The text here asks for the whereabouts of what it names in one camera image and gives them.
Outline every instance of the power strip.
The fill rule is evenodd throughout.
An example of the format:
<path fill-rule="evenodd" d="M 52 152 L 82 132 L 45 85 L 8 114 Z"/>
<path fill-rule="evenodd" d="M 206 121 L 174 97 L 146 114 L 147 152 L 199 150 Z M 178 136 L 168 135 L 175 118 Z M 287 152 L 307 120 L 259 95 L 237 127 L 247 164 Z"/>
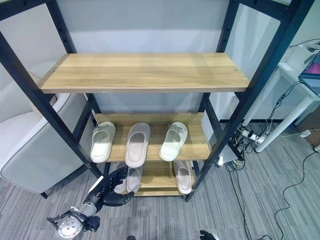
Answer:
<path fill-rule="evenodd" d="M 255 134 L 252 134 L 250 137 L 248 137 L 249 136 L 249 132 L 246 131 L 246 130 L 243 130 L 243 132 L 241 134 L 242 134 L 242 136 L 244 136 L 244 137 L 246 137 L 246 138 L 248 138 L 248 139 L 250 139 L 252 141 L 255 141 L 258 144 L 263 143 L 263 141 L 265 140 L 264 136 L 258 137 Z"/>

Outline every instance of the wooden shelf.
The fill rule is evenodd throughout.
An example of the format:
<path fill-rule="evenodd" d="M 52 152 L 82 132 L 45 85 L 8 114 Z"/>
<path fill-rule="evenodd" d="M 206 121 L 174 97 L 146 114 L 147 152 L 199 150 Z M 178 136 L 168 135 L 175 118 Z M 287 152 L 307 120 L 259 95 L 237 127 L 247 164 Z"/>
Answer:
<path fill-rule="evenodd" d="M 178 189 L 172 162 L 146 162 L 143 165 L 141 189 L 174 188 Z"/>
<path fill-rule="evenodd" d="M 192 173 L 191 183 L 193 184 L 192 164 L 189 164 Z M 173 162 L 146 162 L 143 165 L 141 186 L 135 196 L 182 196 L 178 190 Z"/>
<path fill-rule="evenodd" d="M 98 124 L 110 121 L 116 126 L 108 162 L 123 162 L 125 160 L 129 130 L 132 125 L 139 122 L 148 123 L 151 128 L 145 161 L 163 162 L 159 157 L 160 148 L 166 138 L 170 124 L 177 121 L 184 123 L 188 129 L 188 137 L 177 160 L 206 160 L 208 158 L 210 149 L 201 127 L 203 115 L 203 113 L 96 114 L 95 117 Z"/>
<path fill-rule="evenodd" d="M 44 93 L 244 92 L 225 53 L 67 54 L 38 83 Z"/>

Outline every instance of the slipper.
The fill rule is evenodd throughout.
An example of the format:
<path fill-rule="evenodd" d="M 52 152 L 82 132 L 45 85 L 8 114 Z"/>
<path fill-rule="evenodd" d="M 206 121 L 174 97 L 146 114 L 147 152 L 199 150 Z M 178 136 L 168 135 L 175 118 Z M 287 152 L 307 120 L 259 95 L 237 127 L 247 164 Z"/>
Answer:
<path fill-rule="evenodd" d="M 126 163 L 125 162 L 113 162 L 110 165 L 110 169 L 109 169 L 109 174 L 111 174 L 112 172 L 114 172 L 117 169 L 120 169 L 122 167 L 126 167 Z M 127 178 L 122 180 L 122 183 L 115 186 L 114 188 L 114 192 L 117 194 L 122 194 L 125 190 L 126 190 L 126 185 L 127 185 Z"/>
<path fill-rule="evenodd" d="M 185 144 L 187 136 L 188 129 L 186 125 L 179 121 L 172 123 L 166 132 L 164 142 L 160 149 L 160 158 L 167 162 L 175 160 Z"/>
<path fill-rule="evenodd" d="M 102 163 L 108 160 L 115 134 L 116 127 L 110 121 L 102 122 L 93 130 L 91 159 L 94 163 Z"/>
<path fill-rule="evenodd" d="M 126 142 L 125 163 L 130 168 L 144 164 L 150 138 L 150 126 L 144 122 L 133 125 Z"/>
<path fill-rule="evenodd" d="M 141 183 L 141 176 L 144 166 L 140 166 L 138 168 L 128 168 L 128 177 L 126 180 L 126 190 L 128 193 L 130 192 L 138 192 Z"/>
<path fill-rule="evenodd" d="M 174 161 L 173 168 L 179 192 L 184 195 L 191 193 L 191 173 L 188 161 Z"/>

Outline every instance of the desk leg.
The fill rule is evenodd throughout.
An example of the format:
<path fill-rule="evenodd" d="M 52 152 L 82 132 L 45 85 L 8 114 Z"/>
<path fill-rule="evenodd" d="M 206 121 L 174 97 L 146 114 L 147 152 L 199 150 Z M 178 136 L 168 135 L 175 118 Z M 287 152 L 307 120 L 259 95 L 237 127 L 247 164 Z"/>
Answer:
<path fill-rule="evenodd" d="M 246 127 L 251 119 L 254 117 L 257 110 L 260 108 L 261 103 L 267 98 L 269 93 L 274 89 L 275 85 L 277 84 L 278 80 L 280 79 L 280 71 L 279 69 L 270 77 L 269 81 L 264 86 L 260 95 L 256 98 L 252 106 L 250 107 L 249 111 L 246 113 L 243 119 L 242 126 Z"/>
<path fill-rule="evenodd" d="M 306 96 L 296 108 L 276 127 L 276 129 L 265 138 L 263 143 L 261 143 L 255 151 L 261 153 L 276 137 L 278 137 L 299 115 L 307 108 L 314 99 Z"/>

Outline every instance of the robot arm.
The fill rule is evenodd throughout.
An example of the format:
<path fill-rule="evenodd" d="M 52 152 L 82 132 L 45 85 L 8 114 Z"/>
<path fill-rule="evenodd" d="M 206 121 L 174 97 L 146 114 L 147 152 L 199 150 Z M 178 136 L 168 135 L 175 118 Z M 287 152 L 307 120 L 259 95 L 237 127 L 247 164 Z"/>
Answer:
<path fill-rule="evenodd" d="M 57 217 L 48 217 L 47 220 L 57 229 L 63 239 L 81 239 L 83 232 L 96 232 L 100 225 L 100 218 L 95 216 L 104 206 L 117 207 L 128 203 L 135 193 L 118 194 L 114 192 L 128 173 L 127 167 L 119 168 L 107 176 L 101 176 L 90 189 L 83 204 L 71 207 L 70 210 Z"/>

